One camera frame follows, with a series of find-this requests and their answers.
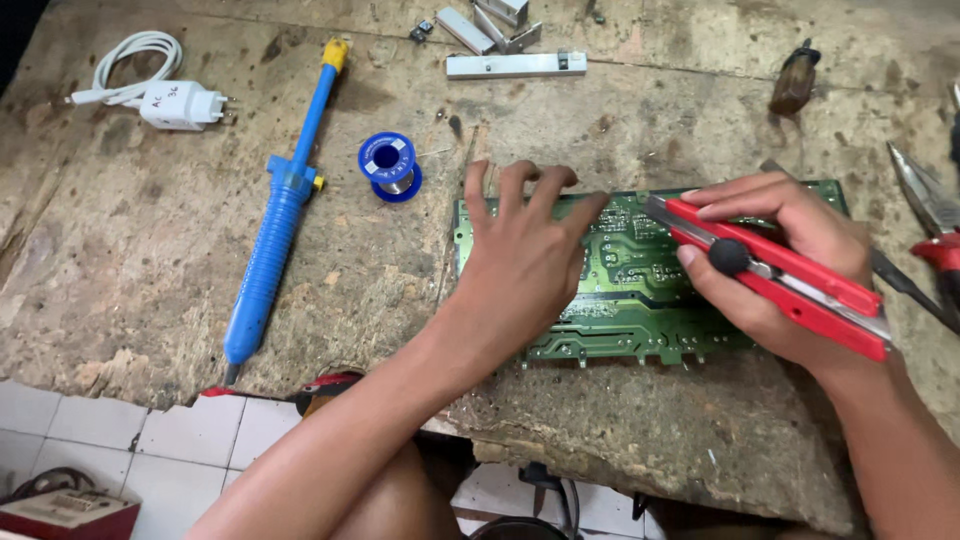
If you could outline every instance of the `white tile floor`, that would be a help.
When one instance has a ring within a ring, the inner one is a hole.
[[[110,495],[141,501],[134,540],[180,538],[258,456],[300,420],[293,404],[221,396],[167,412],[116,400],[62,397],[0,382],[0,495],[52,467],[91,475]],[[610,488],[578,482],[586,539],[660,540],[649,516],[630,519],[631,500]],[[482,465],[453,505],[530,516],[534,488],[516,468]],[[540,517],[560,521],[547,492]],[[459,519],[464,533],[483,525]]]

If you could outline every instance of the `blue desoldering pump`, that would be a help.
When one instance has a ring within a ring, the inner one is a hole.
[[[303,120],[303,129],[292,159],[270,156],[267,171],[270,179],[270,199],[260,223],[260,232],[253,244],[247,272],[240,284],[233,314],[224,335],[224,353],[227,355],[225,383],[234,384],[240,366],[260,347],[270,309],[274,304],[276,288],[280,283],[287,253],[297,231],[300,210],[310,197],[314,184],[323,185],[317,171],[306,166],[320,118],[324,114],[326,98],[337,74],[344,66],[349,47],[335,37],[324,49],[324,67],[313,92],[310,109]]]

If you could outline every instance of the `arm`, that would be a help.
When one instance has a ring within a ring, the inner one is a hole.
[[[701,219],[775,219],[791,247],[871,287],[866,233],[781,173],[744,177],[683,198]],[[948,538],[960,530],[960,449],[926,409],[899,352],[873,362],[811,333],[683,246],[693,285],[768,351],[805,367],[833,403],[853,472],[880,538]]]
[[[579,238],[607,204],[597,194],[551,217],[567,167],[518,161],[488,215],[485,161],[467,171],[473,251],[456,292],[405,347],[293,428],[224,493],[188,539],[326,538],[400,447],[431,416],[546,330],[573,299]],[[525,181],[539,180],[529,204]]]

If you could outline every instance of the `black knob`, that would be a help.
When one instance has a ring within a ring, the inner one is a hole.
[[[707,252],[710,264],[722,274],[733,277],[750,266],[750,252],[743,242],[733,238],[717,238]]]

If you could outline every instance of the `forearm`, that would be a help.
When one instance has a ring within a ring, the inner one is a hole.
[[[450,361],[463,351],[459,338],[438,320],[448,315],[274,444],[188,538],[331,534],[417,428],[464,391],[460,362]]]
[[[952,537],[960,529],[960,449],[920,400],[900,354],[855,372],[814,376],[843,425],[877,536]]]

